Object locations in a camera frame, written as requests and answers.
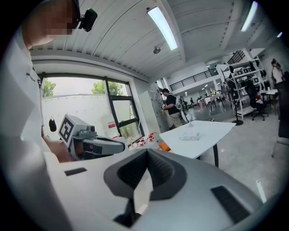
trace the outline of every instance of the woman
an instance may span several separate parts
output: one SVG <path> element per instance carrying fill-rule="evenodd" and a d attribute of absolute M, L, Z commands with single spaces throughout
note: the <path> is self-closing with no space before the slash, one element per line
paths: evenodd
<path fill-rule="evenodd" d="M 273 68 L 272 68 L 272 80 L 273 84 L 275 85 L 276 83 L 280 83 L 285 80 L 282 69 L 280 64 L 273 59 L 271 62 Z"/>

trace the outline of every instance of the red object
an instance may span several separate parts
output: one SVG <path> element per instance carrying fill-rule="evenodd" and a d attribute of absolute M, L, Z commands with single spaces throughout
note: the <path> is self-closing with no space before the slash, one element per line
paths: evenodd
<path fill-rule="evenodd" d="M 108 128 L 114 128 L 116 127 L 116 124 L 108 125 Z"/>

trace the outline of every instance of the floor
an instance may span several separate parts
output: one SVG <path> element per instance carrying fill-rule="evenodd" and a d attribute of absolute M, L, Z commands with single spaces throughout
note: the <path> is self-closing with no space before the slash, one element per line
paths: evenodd
<path fill-rule="evenodd" d="M 289 147 L 274 144 L 278 138 L 278 116 L 274 110 L 267 108 L 269 117 L 262 121 L 256 117 L 254 121 L 250 115 L 244 117 L 244 124 L 235 126 L 228 135 L 218 142 L 219 168 L 242 182 L 258 196 L 256 180 L 261 182 L 267 199 L 282 190 L 288 176 Z M 196 120 L 214 118 L 215 121 L 231 122 L 236 118 L 225 102 L 225 109 L 221 103 L 212 111 L 206 107 L 189 110 Z M 214 164 L 214 153 L 211 148 L 202 155 L 202 161 Z"/>

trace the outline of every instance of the ceiling light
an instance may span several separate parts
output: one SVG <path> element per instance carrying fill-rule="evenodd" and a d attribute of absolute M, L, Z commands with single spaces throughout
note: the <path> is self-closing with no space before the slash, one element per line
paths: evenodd
<path fill-rule="evenodd" d="M 282 34 L 283 34 L 283 32 L 280 32 L 280 34 L 277 35 L 277 38 L 280 38 Z"/>
<path fill-rule="evenodd" d="M 251 24 L 251 21 L 254 18 L 254 15 L 255 15 L 256 11 L 257 11 L 257 7 L 258 7 L 258 3 L 256 1 L 253 1 L 251 9 L 249 11 L 249 14 L 248 14 L 248 16 L 246 18 L 246 21 L 245 21 L 241 31 L 244 32 L 244 31 L 246 31 L 248 29 L 249 25 Z"/>
<path fill-rule="evenodd" d="M 150 11 L 148 11 L 148 14 L 153 19 L 155 24 L 157 24 L 158 28 L 162 32 L 171 50 L 176 49 L 177 43 L 176 43 L 175 37 L 173 36 L 170 26 L 168 25 L 168 22 L 166 21 L 160 8 L 155 7 L 151 9 Z"/>

